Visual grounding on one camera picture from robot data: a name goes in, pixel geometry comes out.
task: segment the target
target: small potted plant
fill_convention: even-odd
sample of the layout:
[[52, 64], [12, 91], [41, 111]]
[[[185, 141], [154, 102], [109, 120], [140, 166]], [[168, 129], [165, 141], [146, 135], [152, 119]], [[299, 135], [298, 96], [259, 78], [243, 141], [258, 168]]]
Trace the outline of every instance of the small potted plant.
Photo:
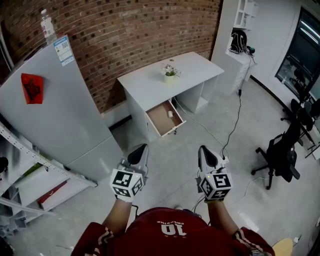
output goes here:
[[173, 66], [167, 64], [164, 68], [163, 68], [164, 72], [164, 82], [166, 84], [172, 84], [175, 79], [176, 76], [178, 77], [178, 73], [179, 71], [177, 69], [175, 69]]

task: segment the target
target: chair armrest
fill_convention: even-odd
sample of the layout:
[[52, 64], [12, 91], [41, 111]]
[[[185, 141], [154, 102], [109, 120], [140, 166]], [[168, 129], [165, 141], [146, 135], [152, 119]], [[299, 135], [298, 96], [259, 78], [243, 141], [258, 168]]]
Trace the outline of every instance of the chair armrest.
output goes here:
[[297, 171], [297, 169], [292, 164], [290, 164], [290, 171], [291, 171], [293, 177], [295, 177], [297, 180], [300, 179], [300, 173]]

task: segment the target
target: sticker on refrigerator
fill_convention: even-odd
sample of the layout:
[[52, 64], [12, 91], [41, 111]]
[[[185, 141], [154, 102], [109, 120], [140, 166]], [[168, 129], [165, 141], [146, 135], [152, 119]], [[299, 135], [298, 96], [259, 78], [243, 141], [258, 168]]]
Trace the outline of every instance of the sticker on refrigerator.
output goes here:
[[67, 36], [64, 36], [63, 38], [54, 42], [53, 47], [56, 53], [58, 54], [59, 60], [63, 67], [75, 60], [75, 57], [71, 52], [71, 48], [70, 48]]

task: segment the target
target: gray refrigerator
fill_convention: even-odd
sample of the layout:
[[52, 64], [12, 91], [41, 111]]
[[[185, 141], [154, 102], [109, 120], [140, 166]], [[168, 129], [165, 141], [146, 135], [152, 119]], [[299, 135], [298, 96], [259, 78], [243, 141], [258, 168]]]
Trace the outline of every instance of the gray refrigerator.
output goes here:
[[[27, 104], [21, 74], [41, 76], [42, 104]], [[42, 152], [94, 181], [122, 151], [99, 113], [67, 36], [22, 60], [0, 87], [0, 114]]]

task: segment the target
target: person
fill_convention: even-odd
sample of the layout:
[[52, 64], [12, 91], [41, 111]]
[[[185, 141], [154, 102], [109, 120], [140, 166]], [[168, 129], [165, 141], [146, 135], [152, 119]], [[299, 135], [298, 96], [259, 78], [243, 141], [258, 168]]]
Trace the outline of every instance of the person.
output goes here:
[[238, 228], [223, 201], [206, 203], [211, 226], [191, 211], [157, 207], [126, 230], [132, 203], [118, 198], [102, 224], [89, 224], [71, 256], [275, 255], [259, 234]]

